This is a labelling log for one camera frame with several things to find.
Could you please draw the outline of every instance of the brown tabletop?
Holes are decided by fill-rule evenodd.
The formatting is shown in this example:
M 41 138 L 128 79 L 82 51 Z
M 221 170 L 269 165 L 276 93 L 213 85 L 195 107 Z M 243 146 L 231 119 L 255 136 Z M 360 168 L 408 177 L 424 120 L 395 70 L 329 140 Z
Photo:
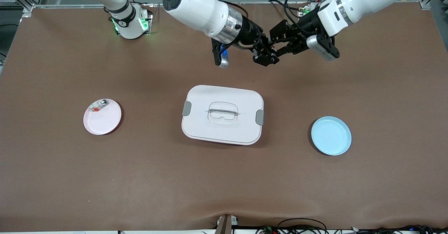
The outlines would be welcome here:
M 284 18 L 246 6 L 265 31 Z M 102 9 L 34 9 L 0 81 L 0 231 L 160 230 L 308 217 L 329 228 L 448 225 L 448 56 L 429 11 L 396 3 L 336 38 L 341 58 L 308 50 L 267 68 L 249 51 L 213 63 L 211 41 L 162 9 L 125 40 Z M 261 139 L 187 138 L 181 113 L 199 84 L 265 101 Z M 110 135 L 83 127 L 100 98 L 124 117 Z M 320 154 L 310 126 L 342 119 L 352 146 Z

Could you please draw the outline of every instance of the small object on plate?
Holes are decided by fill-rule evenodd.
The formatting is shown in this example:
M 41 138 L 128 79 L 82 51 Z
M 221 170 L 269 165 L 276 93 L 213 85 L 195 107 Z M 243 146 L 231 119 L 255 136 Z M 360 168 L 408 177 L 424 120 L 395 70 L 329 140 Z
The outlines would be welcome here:
M 188 92 L 182 130 L 189 138 L 252 145 L 261 136 L 263 107 L 253 90 L 199 85 Z
M 95 101 L 84 113 L 84 127 L 93 135 L 105 135 L 112 132 L 120 121 L 121 107 L 111 99 Z
M 352 143 L 347 124 L 332 116 L 321 117 L 313 124 L 311 138 L 321 152 L 331 156 L 345 153 Z
M 97 111 L 102 110 L 108 104 L 109 103 L 107 102 L 107 100 L 102 99 L 102 100 L 96 101 L 95 103 L 92 103 L 88 109 L 91 112 L 97 112 Z

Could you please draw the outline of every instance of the plate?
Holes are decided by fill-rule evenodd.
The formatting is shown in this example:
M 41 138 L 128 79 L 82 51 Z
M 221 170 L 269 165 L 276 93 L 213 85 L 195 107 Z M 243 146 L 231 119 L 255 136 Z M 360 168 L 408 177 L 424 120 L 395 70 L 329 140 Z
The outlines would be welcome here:
M 321 117 L 313 124 L 311 138 L 321 152 L 331 156 L 345 153 L 352 144 L 347 124 L 332 116 Z
M 84 113 L 84 127 L 93 135 L 105 135 L 112 132 L 121 121 L 120 105 L 112 99 L 100 100 L 104 99 L 109 104 L 103 109 L 91 112 L 87 108 Z

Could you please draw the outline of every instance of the white robotic arm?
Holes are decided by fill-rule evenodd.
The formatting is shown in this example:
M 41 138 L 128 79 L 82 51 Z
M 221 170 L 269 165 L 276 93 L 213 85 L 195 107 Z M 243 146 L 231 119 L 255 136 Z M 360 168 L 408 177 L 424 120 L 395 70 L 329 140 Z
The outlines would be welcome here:
M 112 16 L 118 33 L 126 39 L 136 39 L 150 31 L 152 14 L 148 14 L 138 4 L 128 0 L 91 0 L 104 5 L 106 12 Z
M 234 45 L 253 52 L 256 63 L 267 66 L 286 53 L 297 54 L 309 48 L 326 60 L 339 58 L 334 36 L 362 17 L 373 14 L 397 0 L 324 0 L 319 7 L 290 25 L 283 20 L 270 30 L 270 38 L 253 21 L 218 0 L 163 0 L 166 12 L 185 25 L 212 38 L 215 64 Z M 273 45 L 286 42 L 279 50 Z

